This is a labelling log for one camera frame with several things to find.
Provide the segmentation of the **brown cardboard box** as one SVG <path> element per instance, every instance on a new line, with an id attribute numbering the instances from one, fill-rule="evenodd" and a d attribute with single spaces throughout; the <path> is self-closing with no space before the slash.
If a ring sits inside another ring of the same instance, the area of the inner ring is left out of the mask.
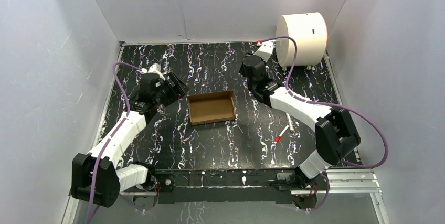
<path id="1" fill-rule="evenodd" d="M 236 118 L 233 90 L 189 95 L 187 103 L 191 125 L 230 121 Z"/>

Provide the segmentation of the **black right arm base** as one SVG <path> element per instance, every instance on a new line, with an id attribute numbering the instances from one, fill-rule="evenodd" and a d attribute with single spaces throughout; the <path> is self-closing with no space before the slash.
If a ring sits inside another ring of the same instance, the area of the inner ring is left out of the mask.
<path id="1" fill-rule="evenodd" d="M 305 212 L 319 209 L 327 200 L 331 189 L 326 172 L 307 178 L 302 172 L 280 172 L 269 185 L 279 191 L 289 191 L 293 204 Z"/>

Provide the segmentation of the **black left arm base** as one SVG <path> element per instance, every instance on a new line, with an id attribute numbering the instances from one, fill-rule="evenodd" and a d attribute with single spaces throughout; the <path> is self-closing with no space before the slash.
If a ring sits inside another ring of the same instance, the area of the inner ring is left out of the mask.
<path id="1" fill-rule="evenodd" d="M 175 185 L 175 176 L 173 174 L 156 174 L 144 169 L 125 168 L 118 171 L 118 178 L 120 183 L 119 197 L 125 202 L 133 206 L 142 214 L 146 213 L 143 206 L 138 206 L 134 198 L 122 193 L 133 187 L 142 191 L 153 192 L 155 196 L 159 196 L 161 192 L 172 192 Z"/>

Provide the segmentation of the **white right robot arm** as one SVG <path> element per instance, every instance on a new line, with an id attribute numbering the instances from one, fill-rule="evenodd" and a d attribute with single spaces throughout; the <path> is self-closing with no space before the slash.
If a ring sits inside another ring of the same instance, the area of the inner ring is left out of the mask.
<path id="1" fill-rule="evenodd" d="M 346 109 L 336 104 L 314 104 L 292 93 L 269 78 L 266 63 L 259 56 L 245 56 L 239 72 L 247 79 L 248 90 L 258 102 L 289 114 L 314 131 L 316 149 L 295 169 L 295 181 L 300 188 L 310 189 L 319 174 L 337 165 L 361 143 Z"/>

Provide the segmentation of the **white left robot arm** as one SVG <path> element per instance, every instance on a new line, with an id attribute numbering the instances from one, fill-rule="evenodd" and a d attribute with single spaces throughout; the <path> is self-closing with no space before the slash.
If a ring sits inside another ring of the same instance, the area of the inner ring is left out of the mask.
<path id="1" fill-rule="evenodd" d="M 110 207 L 118 195 L 129 188 L 153 189 L 157 184 L 153 165 L 133 162 L 125 168 L 118 168 L 118 162 L 157 114 L 158 107 L 175 103 L 188 91 L 189 87 L 172 72 L 143 74 L 137 93 L 129 100 L 130 110 L 122 113 L 103 141 L 88 153 L 79 153 L 73 158 L 72 197 Z"/>

